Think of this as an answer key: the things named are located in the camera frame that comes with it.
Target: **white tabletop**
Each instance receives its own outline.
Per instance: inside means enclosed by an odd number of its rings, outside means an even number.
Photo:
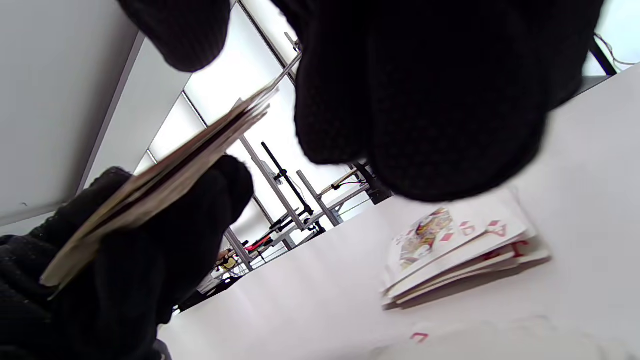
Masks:
[[[433,324],[547,315],[640,354],[640,67],[554,112],[533,165],[509,183],[551,262],[411,309],[383,311],[390,239],[424,214],[389,199],[177,315],[176,360],[330,358]]]

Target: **black glove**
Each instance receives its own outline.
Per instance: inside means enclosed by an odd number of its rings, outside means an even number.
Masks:
[[[295,122],[309,160],[365,158],[391,190],[443,201],[535,157],[547,112],[580,88],[603,0],[273,2],[303,46]],[[120,3],[177,69],[220,54],[227,0]]]
[[[157,325],[167,323],[173,306],[213,269],[223,233],[250,201],[253,183],[243,164],[222,157],[185,196],[147,223],[103,238],[96,259],[47,301],[52,291],[39,286],[38,280],[56,249],[130,176],[121,169],[108,170],[29,236],[11,239],[30,241],[31,248],[48,251],[22,259],[38,266],[28,268],[23,279],[28,284],[17,292],[28,301],[24,305],[16,301],[10,309],[31,323],[11,322],[19,335],[0,338],[0,346],[12,345],[37,359],[159,359],[152,349]],[[2,271],[0,275],[0,280],[9,278]],[[30,287],[40,292],[24,290]],[[37,312],[28,308],[33,304],[40,306]],[[17,329],[21,323],[29,326]],[[44,325],[34,328],[34,324]],[[39,328],[45,330],[34,336],[32,329]]]

